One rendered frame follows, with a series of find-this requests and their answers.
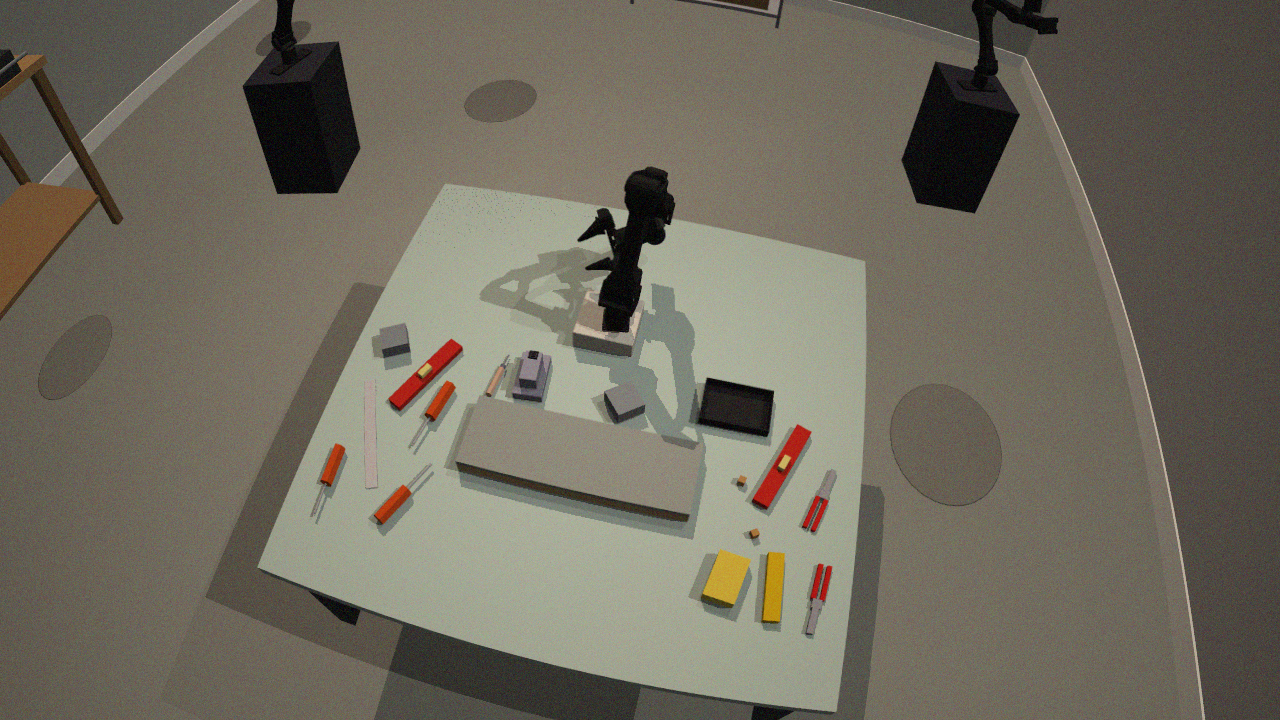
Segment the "yellow rectangular bar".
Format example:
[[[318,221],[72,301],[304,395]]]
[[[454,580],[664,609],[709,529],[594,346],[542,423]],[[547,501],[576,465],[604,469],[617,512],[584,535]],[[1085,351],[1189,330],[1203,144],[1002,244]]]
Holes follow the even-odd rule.
[[[762,623],[780,623],[785,553],[767,553]]]

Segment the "orange-handled awl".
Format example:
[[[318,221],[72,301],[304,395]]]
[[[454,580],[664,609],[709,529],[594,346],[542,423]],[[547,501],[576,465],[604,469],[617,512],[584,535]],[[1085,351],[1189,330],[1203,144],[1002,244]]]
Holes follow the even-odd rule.
[[[346,454],[344,451],[346,451],[346,448],[343,446],[334,445],[334,448],[332,450],[332,455],[330,455],[330,457],[329,457],[329,460],[326,462],[325,471],[323,473],[323,477],[321,477],[321,480],[320,480],[324,486],[323,486],[323,489],[321,489],[321,495],[317,498],[317,505],[316,505],[316,507],[314,510],[312,516],[315,516],[315,514],[317,511],[317,506],[319,506],[319,503],[320,503],[320,501],[323,498],[324,489],[326,488],[326,486],[332,487],[332,483],[333,483],[333,480],[334,480],[334,478],[337,475],[338,466],[340,465],[342,456],[343,456],[343,454]]]
[[[419,478],[421,478],[421,477],[422,477],[422,474],[424,474],[425,471],[428,471],[428,469],[429,469],[429,468],[430,468],[431,465],[433,465],[433,464],[431,464],[431,462],[429,462],[428,468],[425,468],[425,469],[424,469],[424,470],[422,470],[422,471],[420,473],[420,475],[419,475],[419,477],[416,477],[416,479],[415,479],[415,480],[413,480],[412,483],[410,483],[410,486],[408,486],[407,488],[406,488],[404,486],[401,486],[401,487],[399,487],[399,489],[397,489],[397,491],[396,491],[396,493],[394,493],[393,496],[390,496],[390,498],[389,498],[389,500],[387,501],[387,503],[384,503],[384,505],[381,506],[381,509],[380,509],[380,510],[378,510],[378,512],[375,512],[375,514],[374,514],[374,518],[376,518],[376,519],[378,519],[378,521],[381,521],[381,524],[384,524],[384,523],[385,523],[385,521],[387,521],[387,520],[388,520],[388,519],[389,519],[389,518],[392,516],[392,514],[393,514],[393,512],[396,512],[396,510],[397,510],[398,507],[401,507],[401,503],[404,503],[404,500],[406,500],[407,497],[410,497],[410,495],[411,495],[411,492],[410,492],[410,488],[411,488],[411,487],[412,487],[412,486],[413,486],[413,484],[415,484],[415,483],[416,483],[416,482],[419,480]]]
[[[454,384],[452,382],[445,380],[445,384],[442,387],[442,389],[439,391],[439,393],[434,398],[433,404],[430,405],[430,407],[428,407],[428,411],[424,414],[425,416],[428,416],[428,421],[424,421],[425,424],[422,425],[422,428],[420,429],[419,434],[413,439],[412,446],[417,442],[419,436],[421,436],[421,433],[425,429],[426,424],[429,421],[435,421],[436,420],[436,416],[439,415],[439,413],[442,413],[442,407],[445,406],[448,398],[451,397],[451,395],[453,395],[454,388],[456,387],[454,387]]]

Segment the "red rectangular bar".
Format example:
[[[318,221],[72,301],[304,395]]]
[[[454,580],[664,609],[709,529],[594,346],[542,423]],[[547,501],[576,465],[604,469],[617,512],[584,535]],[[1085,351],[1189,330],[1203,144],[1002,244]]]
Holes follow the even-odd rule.
[[[781,450],[774,465],[762,483],[762,487],[756,491],[753,498],[753,503],[759,505],[762,509],[768,509],[774,495],[778,492],[785,478],[787,477],[794,462],[797,460],[799,454],[803,451],[806,439],[812,434],[812,430],[804,429],[797,425],[794,433],[788,437],[785,447]]]
[[[445,366],[453,361],[453,359],[462,352],[462,346],[456,343],[454,340],[449,340],[442,348],[436,351],[413,375],[410,377],[407,382],[390,395],[389,401],[396,409],[402,410],[410,400],[413,400],[416,395],[425,388],[433,378],[438,375],[439,372],[444,370]]]

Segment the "red-handled pliers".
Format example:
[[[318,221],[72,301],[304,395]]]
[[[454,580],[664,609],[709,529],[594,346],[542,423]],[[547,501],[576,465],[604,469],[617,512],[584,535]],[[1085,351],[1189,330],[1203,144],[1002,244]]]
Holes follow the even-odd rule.
[[[803,523],[803,527],[804,527],[804,528],[806,528],[806,527],[808,527],[808,524],[809,524],[809,521],[810,521],[810,519],[812,519],[812,514],[813,514],[813,512],[814,512],[814,510],[817,509],[817,503],[819,502],[819,498],[820,498],[820,500],[823,500],[823,503],[820,505],[820,510],[819,510],[819,512],[817,514],[817,519],[815,519],[815,521],[813,523],[813,527],[812,527],[812,530],[813,530],[813,532],[815,532],[815,530],[817,530],[817,527],[818,527],[818,524],[819,524],[819,521],[820,521],[820,518],[822,518],[822,515],[823,515],[823,512],[824,512],[824,510],[826,510],[826,506],[827,506],[827,503],[828,503],[828,500],[826,500],[826,498],[827,498],[827,497],[828,497],[828,495],[829,495],[829,487],[832,486],[832,482],[833,482],[833,479],[835,479],[835,474],[836,474],[836,471],[835,471],[833,469],[831,469],[831,470],[829,470],[829,475],[828,475],[828,477],[827,477],[827,479],[826,479],[826,484],[824,484],[823,489],[820,489],[820,493],[819,493],[818,496],[815,496],[815,498],[814,498],[814,501],[813,501],[813,503],[812,503],[812,507],[810,507],[810,510],[809,510],[809,512],[808,512],[808,515],[806,515],[806,519],[805,519],[805,521]]]
[[[828,588],[831,570],[832,570],[832,566],[827,566],[826,568],[826,578],[824,578],[824,582],[823,582],[822,589],[820,589],[820,600],[817,600],[817,593],[818,593],[818,588],[819,588],[820,575],[822,575],[822,571],[823,571],[823,565],[824,564],[818,564],[817,575],[814,578],[814,584],[813,584],[813,589],[812,589],[812,594],[810,594],[810,600],[812,600],[810,609],[812,609],[812,612],[810,612],[810,618],[808,619],[808,623],[806,623],[806,634],[810,634],[810,635],[813,634],[814,628],[817,625],[817,614],[820,610],[822,602],[826,601],[827,588]]]

